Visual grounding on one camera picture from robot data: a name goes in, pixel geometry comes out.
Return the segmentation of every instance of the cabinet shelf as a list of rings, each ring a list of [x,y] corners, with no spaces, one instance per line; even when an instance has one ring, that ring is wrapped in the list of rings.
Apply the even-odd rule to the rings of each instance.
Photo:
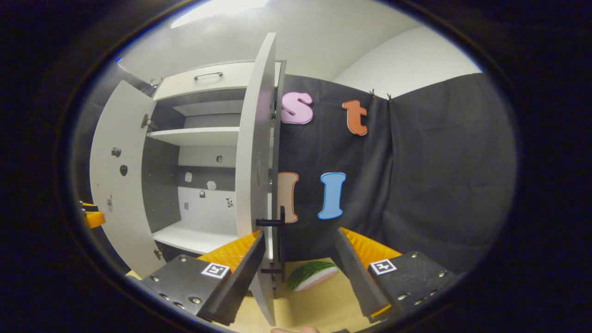
[[[206,254],[222,245],[237,240],[237,235],[226,235],[197,230],[194,223],[179,221],[152,234],[155,241],[196,254]]]
[[[234,146],[239,138],[239,127],[200,127],[163,130],[148,133],[148,137],[176,146]]]

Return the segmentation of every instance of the blue letter i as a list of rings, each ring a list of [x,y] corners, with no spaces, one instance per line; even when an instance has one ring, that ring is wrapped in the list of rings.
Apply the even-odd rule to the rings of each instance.
[[[339,208],[339,201],[341,201],[341,185],[344,181],[345,174],[342,172],[328,172],[321,175],[321,182],[325,184],[325,199],[323,211],[318,214],[319,219],[334,219],[343,214],[343,210]]]

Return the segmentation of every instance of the white cabinet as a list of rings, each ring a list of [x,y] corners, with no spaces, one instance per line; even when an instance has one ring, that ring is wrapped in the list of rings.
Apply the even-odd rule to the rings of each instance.
[[[207,66],[165,78],[153,98],[155,101],[197,92],[245,89],[255,62],[235,62]],[[274,80],[278,86],[281,62],[275,63]]]
[[[141,189],[141,162],[147,128],[141,128],[156,102],[121,81],[107,101],[91,147],[90,178],[94,203],[104,212],[103,230],[121,259],[140,277],[165,264],[148,226]],[[121,155],[111,155],[120,148]],[[125,168],[123,176],[120,171]]]
[[[91,191],[94,203],[105,212],[107,238],[141,278],[165,264],[155,255],[155,241],[203,254],[254,232],[257,229],[255,219],[269,218],[274,91],[282,64],[285,62],[275,61],[275,33],[272,33],[266,37],[254,62],[208,66],[167,77],[153,98],[123,81],[112,93],[92,143]],[[166,107],[174,107],[171,101],[175,97],[216,94],[233,89],[244,90],[240,126],[154,130],[150,133],[147,133],[148,126],[141,127],[144,115],[149,119],[161,101],[166,100],[162,104]],[[144,206],[143,190],[146,189],[142,189],[141,174],[146,137],[179,146],[178,167],[234,168],[234,191],[179,186],[181,219],[151,233],[146,214],[150,207]],[[121,148],[121,156],[111,156],[112,148]],[[213,162],[221,155],[225,156],[224,161]],[[190,214],[187,207],[205,202],[197,201],[200,193],[215,199],[215,204],[208,203],[199,214]],[[267,243],[272,245],[272,240],[267,239]],[[262,268],[269,268],[268,260],[264,260]],[[251,291],[269,323],[274,325],[271,276],[257,273]]]

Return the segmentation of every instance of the foam letter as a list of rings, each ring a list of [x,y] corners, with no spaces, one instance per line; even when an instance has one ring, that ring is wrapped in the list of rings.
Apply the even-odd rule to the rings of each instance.
[[[313,98],[306,92],[289,92],[282,97],[282,122],[306,124],[313,119]]]
[[[281,206],[286,210],[286,223],[294,223],[298,215],[294,213],[294,185],[298,175],[293,172],[278,172],[278,212]]]
[[[348,129],[353,134],[366,135],[368,128],[362,125],[362,116],[367,116],[368,112],[360,106],[360,101],[345,102],[342,107],[348,110]]]
[[[339,208],[339,202],[341,201],[341,185],[344,181],[345,174],[342,172],[328,172],[321,175],[321,182],[325,184],[325,199],[323,210],[318,214],[319,219],[334,219],[343,214],[343,210]]]

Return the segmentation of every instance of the screw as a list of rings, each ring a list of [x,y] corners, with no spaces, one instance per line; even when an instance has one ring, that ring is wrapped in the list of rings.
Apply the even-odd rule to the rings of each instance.
[[[418,299],[413,305],[418,305],[419,303],[423,302],[426,298],[420,298]]]

